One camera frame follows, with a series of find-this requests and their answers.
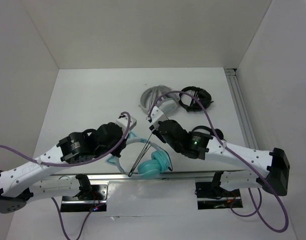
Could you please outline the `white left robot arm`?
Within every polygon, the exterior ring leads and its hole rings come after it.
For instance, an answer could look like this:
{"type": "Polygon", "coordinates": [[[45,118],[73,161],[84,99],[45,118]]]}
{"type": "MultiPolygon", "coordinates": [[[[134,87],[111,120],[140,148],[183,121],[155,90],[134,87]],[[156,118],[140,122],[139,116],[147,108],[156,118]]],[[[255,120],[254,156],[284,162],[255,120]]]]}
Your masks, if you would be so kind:
{"type": "Polygon", "coordinates": [[[8,171],[0,170],[0,213],[13,213],[29,202],[57,196],[87,199],[93,189],[86,174],[48,177],[110,153],[119,154],[126,146],[129,130],[129,125],[109,122],[98,129],[72,132],[33,161],[8,171]]]}

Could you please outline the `thin black headset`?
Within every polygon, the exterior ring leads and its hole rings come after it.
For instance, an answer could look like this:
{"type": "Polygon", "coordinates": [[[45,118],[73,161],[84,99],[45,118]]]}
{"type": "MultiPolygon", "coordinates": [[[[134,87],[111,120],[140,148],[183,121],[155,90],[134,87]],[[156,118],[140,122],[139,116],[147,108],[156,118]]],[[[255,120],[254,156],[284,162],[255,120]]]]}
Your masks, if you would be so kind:
{"type": "MultiPolygon", "coordinates": [[[[212,128],[210,128],[210,127],[208,127],[208,126],[205,126],[205,125],[198,125],[198,126],[196,126],[196,127],[194,127],[194,128],[192,129],[192,132],[195,132],[195,131],[197,131],[197,130],[205,130],[205,131],[207,131],[207,132],[209,133],[209,135],[215,136],[215,134],[214,134],[212,128]]],[[[224,140],[224,134],[223,134],[223,132],[222,132],[220,129],[215,128],[214,131],[215,131],[215,133],[217,134],[217,136],[219,137],[220,140],[224,140]]]]}

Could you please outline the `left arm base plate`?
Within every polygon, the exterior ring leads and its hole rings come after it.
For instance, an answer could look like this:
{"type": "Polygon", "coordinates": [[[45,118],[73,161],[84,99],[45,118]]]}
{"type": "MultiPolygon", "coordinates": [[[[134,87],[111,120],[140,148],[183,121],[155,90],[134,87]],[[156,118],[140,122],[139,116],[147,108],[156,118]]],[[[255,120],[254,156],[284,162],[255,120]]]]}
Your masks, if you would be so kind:
{"type": "Polygon", "coordinates": [[[106,212],[109,183],[107,181],[91,181],[91,187],[91,192],[81,199],[77,196],[63,196],[60,203],[60,212],[106,212]]]}

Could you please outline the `aluminium right side rails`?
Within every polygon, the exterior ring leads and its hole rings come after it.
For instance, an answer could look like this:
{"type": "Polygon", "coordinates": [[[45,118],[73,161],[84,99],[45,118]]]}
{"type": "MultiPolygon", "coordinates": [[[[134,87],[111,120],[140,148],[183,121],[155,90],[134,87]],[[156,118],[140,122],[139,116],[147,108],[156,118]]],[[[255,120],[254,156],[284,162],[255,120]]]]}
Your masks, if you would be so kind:
{"type": "Polygon", "coordinates": [[[228,163],[232,160],[232,165],[247,170],[256,170],[263,178],[267,177],[267,165],[272,161],[269,152],[259,150],[258,143],[255,138],[251,121],[246,110],[242,92],[238,83],[236,72],[233,69],[224,71],[228,87],[231,93],[237,118],[242,132],[245,146],[240,146],[229,140],[225,145],[222,154],[222,162],[228,163]]]}

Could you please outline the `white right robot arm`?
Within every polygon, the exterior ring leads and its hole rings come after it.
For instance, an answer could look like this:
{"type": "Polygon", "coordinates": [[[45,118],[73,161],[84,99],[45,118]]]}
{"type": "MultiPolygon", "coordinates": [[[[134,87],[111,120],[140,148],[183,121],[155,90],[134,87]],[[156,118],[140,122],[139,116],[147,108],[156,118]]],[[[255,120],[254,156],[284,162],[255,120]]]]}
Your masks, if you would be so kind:
{"type": "Polygon", "coordinates": [[[189,159],[218,161],[241,168],[237,172],[214,174],[211,190],[216,196],[241,188],[262,188],[281,197],[288,193],[290,163],[281,148],[256,150],[227,143],[196,128],[186,131],[171,119],[151,120],[149,129],[176,153],[189,159]]]}

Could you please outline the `teal white cat-ear headphones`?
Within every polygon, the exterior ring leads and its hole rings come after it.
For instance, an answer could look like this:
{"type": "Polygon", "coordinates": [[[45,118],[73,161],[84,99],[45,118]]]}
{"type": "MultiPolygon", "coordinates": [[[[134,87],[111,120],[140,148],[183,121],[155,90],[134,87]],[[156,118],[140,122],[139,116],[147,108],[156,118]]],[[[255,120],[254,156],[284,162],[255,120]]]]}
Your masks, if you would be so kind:
{"type": "Polygon", "coordinates": [[[136,143],[144,144],[143,150],[134,163],[135,167],[137,168],[137,173],[134,173],[134,167],[132,167],[130,171],[125,171],[120,164],[120,159],[113,155],[107,158],[105,163],[117,167],[117,169],[123,175],[127,175],[128,177],[136,175],[137,177],[143,179],[155,178],[166,171],[173,171],[171,157],[167,151],[149,139],[138,137],[131,131],[129,137],[127,138],[126,145],[128,146],[136,143]],[[150,155],[151,159],[140,163],[140,160],[146,154],[149,148],[155,149],[155,151],[153,151],[150,155]]]}

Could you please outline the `aluminium table edge rail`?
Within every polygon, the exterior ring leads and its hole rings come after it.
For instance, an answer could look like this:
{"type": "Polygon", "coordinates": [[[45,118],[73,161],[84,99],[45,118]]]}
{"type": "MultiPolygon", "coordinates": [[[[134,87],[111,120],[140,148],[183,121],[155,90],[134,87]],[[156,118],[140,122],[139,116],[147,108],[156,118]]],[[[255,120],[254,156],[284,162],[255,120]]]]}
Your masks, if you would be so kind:
{"type": "Polygon", "coordinates": [[[197,182],[211,182],[216,173],[220,171],[199,171],[199,172],[165,172],[154,178],[140,178],[133,174],[131,177],[121,173],[85,173],[89,181],[109,181],[109,182],[126,182],[126,181],[150,181],[150,180],[195,180],[197,182]]]}

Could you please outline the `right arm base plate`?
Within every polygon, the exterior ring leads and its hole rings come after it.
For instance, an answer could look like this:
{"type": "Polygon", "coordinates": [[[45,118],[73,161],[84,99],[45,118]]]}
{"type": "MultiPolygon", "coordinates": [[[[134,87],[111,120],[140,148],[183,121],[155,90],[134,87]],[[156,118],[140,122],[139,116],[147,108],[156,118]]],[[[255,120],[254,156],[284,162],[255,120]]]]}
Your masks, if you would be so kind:
{"type": "Polygon", "coordinates": [[[194,194],[197,197],[198,210],[243,208],[239,189],[227,191],[212,187],[211,182],[196,182],[194,194]]]}

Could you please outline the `white grey gaming headset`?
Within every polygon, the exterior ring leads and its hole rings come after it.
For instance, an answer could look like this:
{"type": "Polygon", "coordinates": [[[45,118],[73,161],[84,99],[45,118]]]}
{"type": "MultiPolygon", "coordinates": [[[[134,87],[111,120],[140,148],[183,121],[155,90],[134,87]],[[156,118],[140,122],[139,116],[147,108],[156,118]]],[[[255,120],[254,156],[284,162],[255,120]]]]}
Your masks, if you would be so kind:
{"type": "Polygon", "coordinates": [[[151,87],[144,91],[140,97],[139,106],[145,114],[148,114],[153,106],[153,103],[161,96],[160,100],[157,101],[156,106],[164,113],[169,114],[173,112],[180,101],[180,97],[177,93],[168,93],[172,89],[165,85],[158,85],[151,87]]]}

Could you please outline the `black gaming headset with mic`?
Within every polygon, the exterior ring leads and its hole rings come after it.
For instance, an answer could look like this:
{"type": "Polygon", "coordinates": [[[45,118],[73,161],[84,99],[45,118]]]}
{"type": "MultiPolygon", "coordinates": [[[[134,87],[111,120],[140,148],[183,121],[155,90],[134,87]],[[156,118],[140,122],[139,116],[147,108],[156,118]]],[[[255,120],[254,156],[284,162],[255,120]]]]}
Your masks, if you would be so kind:
{"type": "MultiPolygon", "coordinates": [[[[210,105],[214,102],[212,100],[212,96],[203,88],[196,87],[196,86],[187,86],[181,90],[182,92],[190,92],[190,94],[196,98],[201,105],[207,109],[210,107],[210,105]]],[[[183,107],[188,113],[195,113],[195,112],[201,112],[202,109],[200,105],[194,100],[191,99],[191,102],[189,105],[184,104],[182,101],[182,93],[179,94],[179,105],[183,107]]]]}

